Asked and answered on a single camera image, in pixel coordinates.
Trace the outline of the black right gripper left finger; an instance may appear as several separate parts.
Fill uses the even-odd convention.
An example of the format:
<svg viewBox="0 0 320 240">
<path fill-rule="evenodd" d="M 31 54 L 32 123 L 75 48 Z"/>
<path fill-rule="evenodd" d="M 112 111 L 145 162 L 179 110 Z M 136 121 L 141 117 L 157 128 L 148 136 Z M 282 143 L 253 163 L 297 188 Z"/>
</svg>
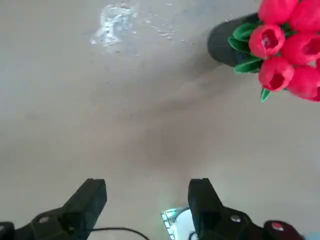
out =
<svg viewBox="0 0 320 240">
<path fill-rule="evenodd" d="M 106 182 L 88 178 L 61 207 L 38 214 L 23 227 L 0 223 L 2 240 L 86 240 L 107 203 Z"/>
</svg>

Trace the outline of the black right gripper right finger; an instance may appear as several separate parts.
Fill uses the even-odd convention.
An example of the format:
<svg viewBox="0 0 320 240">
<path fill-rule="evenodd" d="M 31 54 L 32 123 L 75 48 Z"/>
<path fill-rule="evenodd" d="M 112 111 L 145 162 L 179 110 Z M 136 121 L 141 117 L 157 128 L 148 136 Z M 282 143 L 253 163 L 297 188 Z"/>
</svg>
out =
<svg viewBox="0 0 320 240">
<path fill-rule="evenodd" d="M 244 212 L 224 206 L 208 178 L 191 179 L 188 205 L 200 240 L 303 240 L 290 224 L 268 220 L 254 224 Z"/>
</svg>

